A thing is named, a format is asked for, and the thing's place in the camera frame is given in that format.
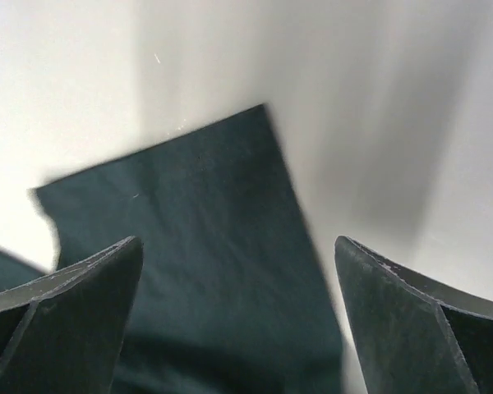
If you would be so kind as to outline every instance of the dark green cloth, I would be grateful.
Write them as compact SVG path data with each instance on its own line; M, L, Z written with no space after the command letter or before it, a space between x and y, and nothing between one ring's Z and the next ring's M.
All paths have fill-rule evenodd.
M59 268L144 243L114 393L341 391L339 326L265 107L36 193Z

